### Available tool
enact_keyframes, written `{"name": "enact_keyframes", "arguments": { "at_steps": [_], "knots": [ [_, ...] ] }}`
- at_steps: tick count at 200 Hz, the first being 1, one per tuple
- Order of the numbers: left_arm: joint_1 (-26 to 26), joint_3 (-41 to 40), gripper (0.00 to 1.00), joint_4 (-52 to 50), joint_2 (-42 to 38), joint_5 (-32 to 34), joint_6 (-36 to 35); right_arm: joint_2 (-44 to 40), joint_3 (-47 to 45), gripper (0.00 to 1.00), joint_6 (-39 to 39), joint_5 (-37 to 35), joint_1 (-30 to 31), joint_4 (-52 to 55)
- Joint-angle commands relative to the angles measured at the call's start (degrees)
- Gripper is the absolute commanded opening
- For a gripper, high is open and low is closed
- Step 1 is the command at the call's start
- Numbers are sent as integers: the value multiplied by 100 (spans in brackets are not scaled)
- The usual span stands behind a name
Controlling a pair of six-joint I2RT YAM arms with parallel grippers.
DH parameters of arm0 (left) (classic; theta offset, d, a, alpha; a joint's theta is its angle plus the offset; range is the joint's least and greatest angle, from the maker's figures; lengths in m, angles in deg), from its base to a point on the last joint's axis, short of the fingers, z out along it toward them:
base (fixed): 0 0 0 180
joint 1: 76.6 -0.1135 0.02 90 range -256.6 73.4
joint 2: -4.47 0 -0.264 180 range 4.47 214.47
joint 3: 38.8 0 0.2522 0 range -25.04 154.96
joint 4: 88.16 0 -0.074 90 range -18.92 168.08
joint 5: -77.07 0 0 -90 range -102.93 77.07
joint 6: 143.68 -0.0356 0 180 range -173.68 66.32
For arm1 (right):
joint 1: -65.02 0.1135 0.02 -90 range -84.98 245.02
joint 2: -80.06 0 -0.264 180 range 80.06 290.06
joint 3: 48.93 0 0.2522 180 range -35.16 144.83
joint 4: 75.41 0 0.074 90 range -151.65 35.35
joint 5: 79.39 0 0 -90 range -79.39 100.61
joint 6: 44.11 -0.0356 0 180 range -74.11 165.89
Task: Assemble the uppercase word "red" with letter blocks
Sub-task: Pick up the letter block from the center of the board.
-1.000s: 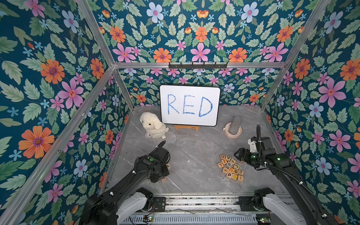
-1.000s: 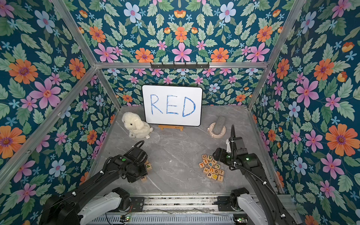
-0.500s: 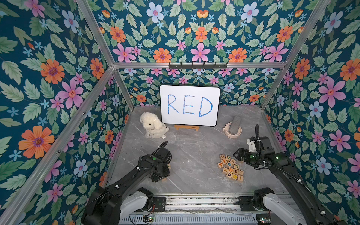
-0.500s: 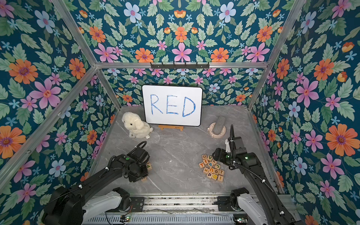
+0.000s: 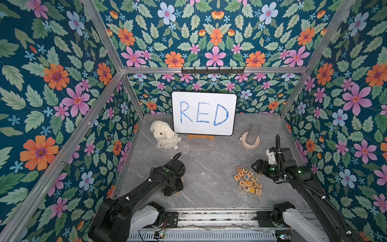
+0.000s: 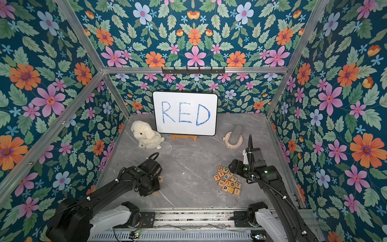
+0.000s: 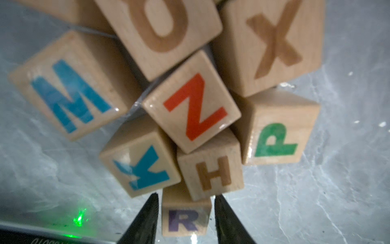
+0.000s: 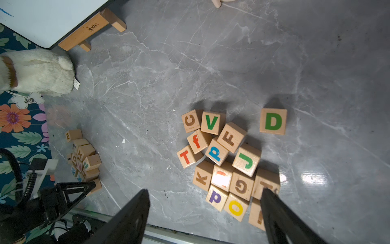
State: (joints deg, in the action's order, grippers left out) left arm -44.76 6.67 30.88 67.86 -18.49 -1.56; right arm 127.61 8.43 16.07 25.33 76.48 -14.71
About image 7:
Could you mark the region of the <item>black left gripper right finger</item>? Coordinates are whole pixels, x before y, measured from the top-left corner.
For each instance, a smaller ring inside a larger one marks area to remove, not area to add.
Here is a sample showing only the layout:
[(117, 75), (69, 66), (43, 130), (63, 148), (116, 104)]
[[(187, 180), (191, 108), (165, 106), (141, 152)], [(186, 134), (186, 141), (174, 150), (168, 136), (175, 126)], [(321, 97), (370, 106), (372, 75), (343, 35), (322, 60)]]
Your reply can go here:
[(215, 221), (219, 244), (255, 244), (223, 195), (215, 197)]

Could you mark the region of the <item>wooden block purple R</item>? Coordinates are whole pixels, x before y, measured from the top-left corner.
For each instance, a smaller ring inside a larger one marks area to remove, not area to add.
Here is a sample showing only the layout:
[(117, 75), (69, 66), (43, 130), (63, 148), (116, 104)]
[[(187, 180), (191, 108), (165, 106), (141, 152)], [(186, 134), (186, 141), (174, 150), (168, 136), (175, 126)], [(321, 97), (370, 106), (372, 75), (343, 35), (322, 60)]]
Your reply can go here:
[(212, 202), (210, 198), (193, 201), (185, 182), (162, 191), (161, 233), (165, 237), (205, 235)]

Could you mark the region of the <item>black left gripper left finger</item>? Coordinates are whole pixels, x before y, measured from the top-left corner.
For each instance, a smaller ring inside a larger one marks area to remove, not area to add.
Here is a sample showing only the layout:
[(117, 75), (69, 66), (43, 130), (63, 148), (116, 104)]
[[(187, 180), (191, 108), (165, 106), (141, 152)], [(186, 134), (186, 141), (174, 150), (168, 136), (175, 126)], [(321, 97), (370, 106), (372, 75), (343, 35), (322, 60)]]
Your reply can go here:
[(117, 244), (155, 244), (158, 213), (158, 194), (152, 193)]

